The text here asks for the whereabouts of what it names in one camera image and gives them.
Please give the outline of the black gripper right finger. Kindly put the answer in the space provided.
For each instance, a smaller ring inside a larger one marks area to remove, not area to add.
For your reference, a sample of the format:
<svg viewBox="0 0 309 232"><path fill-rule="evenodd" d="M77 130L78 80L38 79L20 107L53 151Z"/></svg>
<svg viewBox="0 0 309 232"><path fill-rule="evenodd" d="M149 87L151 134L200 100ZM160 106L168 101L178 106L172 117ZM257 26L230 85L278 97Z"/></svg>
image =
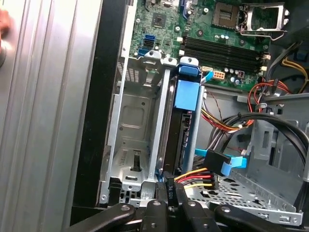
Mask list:
<svg viewBox="0 0 309 232"><path fill-rule="evenodd" d="M218 205L214 211L189 200L184 186L175 183L185 232L283 232L285 228L232 205Z"/></svg>

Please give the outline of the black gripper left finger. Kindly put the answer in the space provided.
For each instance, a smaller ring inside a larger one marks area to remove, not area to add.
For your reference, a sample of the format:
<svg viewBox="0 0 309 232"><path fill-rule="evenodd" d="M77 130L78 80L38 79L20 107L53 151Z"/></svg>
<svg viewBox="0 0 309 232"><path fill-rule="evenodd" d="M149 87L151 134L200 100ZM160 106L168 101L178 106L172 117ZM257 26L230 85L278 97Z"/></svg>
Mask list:
<svg viewBox="0 0 309 232"><path fill-rule="evenodd" d="M167 187L156 183L156 199L136 209L119 203L70 226L71 232L166 232L168 230Z"/></svg>

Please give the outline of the person's hand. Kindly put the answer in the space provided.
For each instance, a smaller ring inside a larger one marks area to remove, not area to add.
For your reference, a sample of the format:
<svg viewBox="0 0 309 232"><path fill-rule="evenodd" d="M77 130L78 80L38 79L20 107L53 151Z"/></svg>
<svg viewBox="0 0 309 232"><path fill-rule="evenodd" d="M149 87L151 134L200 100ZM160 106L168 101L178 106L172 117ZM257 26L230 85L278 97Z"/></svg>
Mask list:
<svg viewBox="0 0 309 232"><path fill-rule="evenodd" d="M0 9L0 39L2 39L10 30L12 24L9 12L5 9Z"/></svg>

